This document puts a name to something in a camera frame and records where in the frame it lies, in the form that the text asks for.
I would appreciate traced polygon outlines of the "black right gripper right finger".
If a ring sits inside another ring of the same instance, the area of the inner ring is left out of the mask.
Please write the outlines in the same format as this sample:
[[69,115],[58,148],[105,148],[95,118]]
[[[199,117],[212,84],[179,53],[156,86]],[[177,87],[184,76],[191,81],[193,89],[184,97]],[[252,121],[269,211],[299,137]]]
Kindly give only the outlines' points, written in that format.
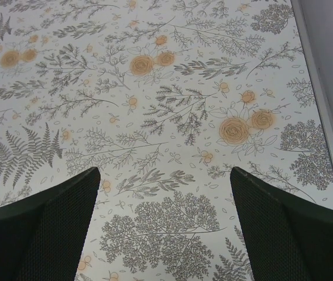
[[255,280],[333,280],[333,210],[240,167],[230,182]]

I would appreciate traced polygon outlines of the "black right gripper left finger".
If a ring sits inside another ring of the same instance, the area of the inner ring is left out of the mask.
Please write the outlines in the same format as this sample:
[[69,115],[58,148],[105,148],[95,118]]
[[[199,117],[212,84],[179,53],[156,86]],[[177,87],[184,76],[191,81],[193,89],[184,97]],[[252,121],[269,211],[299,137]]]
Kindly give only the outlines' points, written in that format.
[[74,280],[100,179],[92,167],[0,207],[0,280]]

